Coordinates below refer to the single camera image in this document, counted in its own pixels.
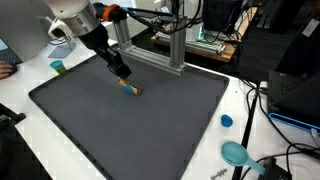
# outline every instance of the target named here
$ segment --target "blue measuring cup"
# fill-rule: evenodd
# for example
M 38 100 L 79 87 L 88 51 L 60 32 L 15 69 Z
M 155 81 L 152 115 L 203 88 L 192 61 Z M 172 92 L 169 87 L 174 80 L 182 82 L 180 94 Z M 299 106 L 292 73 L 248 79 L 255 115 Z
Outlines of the blue measuring cup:
M 229 141 L 224 143 L 221 147 L 221 154 L 222 158 L 232 166 L 239 167 L 247 165 L 261 175 L 265 172 L 265 168 L 253 161 L 249 157 L 247 150 L 236 142 Z

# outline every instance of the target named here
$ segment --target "desk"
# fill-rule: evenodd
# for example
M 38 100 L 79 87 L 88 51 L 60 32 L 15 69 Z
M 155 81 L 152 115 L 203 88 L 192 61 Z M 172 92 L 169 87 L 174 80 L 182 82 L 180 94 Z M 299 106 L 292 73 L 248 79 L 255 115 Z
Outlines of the desk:
M 63 60 L 67 69 L 95 55 L 79 39 L 75 38 L 74 41 L 77 44 L 75 50 Z M 17 113 L 23 112 L 27 115 L 16 128 L 53 179 L 105 179 L 28 97 L 28 92 L 56 76 L 49 66 L 54 59 L 47 58 L 53 49 L 53 46 L 48 45 L 37 57 L 20 64 L 16 74 L 0 80 L 0 102 Z M 239 79 L 229 78 L 229 87 L 184 173 L 183 180 L 208 180 L 224 168 L 228 169 L 224 179 L 232 177 L 234 168 L 221 158 L 220 148 L 225 141 L 240 143 L 242 140 L 248 116 L 245 101 L 248 88 Z M 223 114 L 233 118 L 234 124 L 231 128 L 221 126 L 220 117 Z
M 267 83 L 263 82 L 261 87 L 267 87 Z M 265 95 L 262 95 L 262 105 L 265 110 L 267 109 L 266 98 Z M 291 142 L 318 147 L 310 133 L 277 121 L 273 122 Z M 248 143 L 248 152 L 252 159 L 258 160 L 266 156 L 285 153 L 288 146 L 289 144 L 276 132 L 257 104 Z M 290 149 L 290 152 L 295 151 L 297 151 L 295 148 Z M 285 156 L 277 157 L 276 159 L 277 165 L 287 170 Z M 320 162 L 316 159 L 303 154 L 297 154 L 290 155 L 289 162 L 293 180 L 319 179 Z M 250 171 L 246 179 L 256 180 L 257 177 L 258 175 L 255 172 Z
M 245 35 L 245 32 L 249 27 L 249 21 L 251 22 L 251 20 L 255 16 L 257 9 L 258 8 L 253 7 L 251 8 L 251 10 L 248 11 L 248 13 L 244 13 L 245 15 L 248 15 L 245 18 L 243 18 L 239 26 L 239 33 L 241 34 L 241 36 Z M 214 51 L 214 49 L 218 46 L 217 44 L 209 45 L 201 42 L 196 42 L 195 40 L 198 38 L 200 26 L 201 25 L 195 25 L 191 29 L 187 29 L 186 52 L 197 54 L 217 61 L 229 63 L 231 59 L 234 57 L 234 54 L 237 49 L 231 45 L 228 45 L 226 49 L 222 52 L 222 54 L 218 55 Z M 151 42 L 161 46 L 170 46 L 170 37 L 165 35 L 153 36 L 151 38 Z

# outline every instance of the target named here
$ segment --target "white table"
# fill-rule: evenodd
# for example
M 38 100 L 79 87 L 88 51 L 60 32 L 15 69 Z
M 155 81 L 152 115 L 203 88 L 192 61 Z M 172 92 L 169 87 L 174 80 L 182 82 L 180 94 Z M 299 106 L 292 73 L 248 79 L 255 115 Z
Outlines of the white table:
M 75 39 L 75 42 L 77 44 L 75 50 L 63 59 L 67 69 L 95 55 L 78 39 Z M 37 57 L 19 65 L 16 74 L 0 80 L 0 102 L 16 113 L 27 115 L 16 128 L 53 179 L 105 179 L 28 96 L 28 92 L 32 89 L 56 76 L 49 66 L 54 59 L 47 58 L 53 48 L 48 45 Z M 210 176 L 224 168 L 228 169 L 228 172 L 223 179 L 232 177 L 234 168 L 221 158 L 220 148 L 229 140 L 239 143 L 242 141 L 248 117 L 245 95 L 249 88 L 240 80 L 229 78 L 229 87 L 189 163 L 183 180 L 208 180 Z M 220 117 L 223 114 L 233 118 L 232 127 L 221 126 Z
M 261 87 L 267 87 L 267 83 L 263 82 Z M 267 97 L 262 96 L 262 106 L 267 110 Z M 273 121 L 281 132 L 293 143 L 304 143 L 314 147 L 316 145 L 309 132 L 294 128 L 292 126 Z M 289 144 L 276 132 L 268 121 L 267 117 L 263 114 L 257 103 L 252 130 L 250 134 L 248 152 L 253 160 L 258 160 L 266 156 L 285 153 Z M 277 157 L 277 165 L 287 170 L 285 156 Z M 316 180 L 320 175 L 320 161 L 315 160 L 303 154 L 290 155 L 290 170 L 295 180 Z M 250 171 L 246 179 L 256 180 L 258 174 Z

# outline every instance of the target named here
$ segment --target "black monitor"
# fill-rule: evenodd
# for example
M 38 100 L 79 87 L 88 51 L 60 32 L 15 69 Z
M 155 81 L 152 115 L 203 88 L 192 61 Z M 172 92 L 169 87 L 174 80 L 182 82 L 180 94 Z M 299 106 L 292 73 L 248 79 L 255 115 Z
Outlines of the black monitor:
M 203 0 L 203 27 L 208 31 L 232 34 L 243 0 Z

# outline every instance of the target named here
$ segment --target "computer monitor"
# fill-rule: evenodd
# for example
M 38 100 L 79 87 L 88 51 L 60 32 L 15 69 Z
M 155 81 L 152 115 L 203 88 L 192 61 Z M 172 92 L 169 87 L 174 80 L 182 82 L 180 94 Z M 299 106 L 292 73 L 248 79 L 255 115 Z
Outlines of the computer monitor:
M 208 31 L 232 34 L 243 0 L 203 0 L 203 27 Z
M 42 0 L 1 0 L 0 38 L 24 62 L 49 42 L 49 7 Z

